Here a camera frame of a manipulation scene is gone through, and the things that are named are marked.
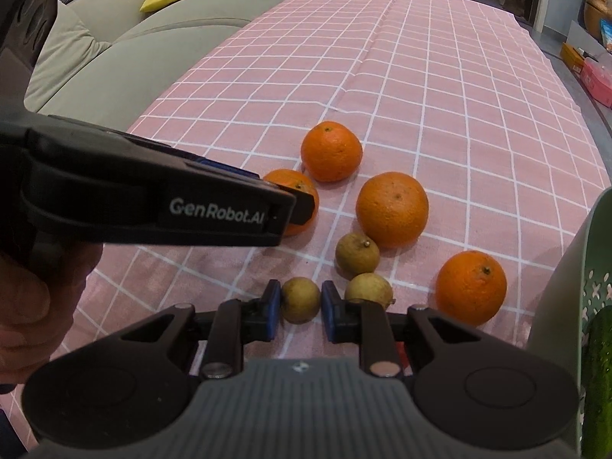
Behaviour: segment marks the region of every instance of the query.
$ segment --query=green basket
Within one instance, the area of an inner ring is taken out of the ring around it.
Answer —
[[[526,349],[566,369],[581,408],[563,440],[580,454],[582,347],[589,321],[612,305],[612,188],[605,190],[565,250],[537,306]]]

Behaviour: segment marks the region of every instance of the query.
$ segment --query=tablecloth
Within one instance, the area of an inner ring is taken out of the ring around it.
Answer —
[[[335,243],[358,229],[363,183],[385,171],[412,174],[430,200],[417,243],[383,251],[378,272],[397,299],[389,310],[431,304],[440,266],[479,249],[508,280],[483,329],[522,346],[544,285],[610,183],[527,31],[469,0],[287,0],[195,64],[130,131],[263,175],[301,170],[301,140],[323,119],[353,130],[364,155],[347,181],[318,185],[310,232],[267,249],[106,245],[56,355],[177,302],[210,310],[259,296],[271,278],[332,279],[342,291]],[[319,319],[282,325],[273,343],[246,352],[342,354],[356,348],[326,343]]]

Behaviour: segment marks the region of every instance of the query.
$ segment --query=cucumber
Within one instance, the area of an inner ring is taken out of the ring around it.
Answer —
[[[612,305],[601,309],[589,328],[583,366],[584,459],[605,459],[612,452]]]

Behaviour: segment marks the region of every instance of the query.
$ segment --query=brown pot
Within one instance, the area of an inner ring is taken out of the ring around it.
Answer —
[[[602,39],[601,20],[608,16],[608,5],[601,0],[586,0],[584,3],[584,25],[597,41]]]

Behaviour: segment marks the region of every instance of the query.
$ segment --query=human hand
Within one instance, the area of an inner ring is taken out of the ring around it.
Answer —
[[[45,364],[72,326],[72,315],[102,245],[67,248],[46,283],[0,254],[0,383],[19,384]]]

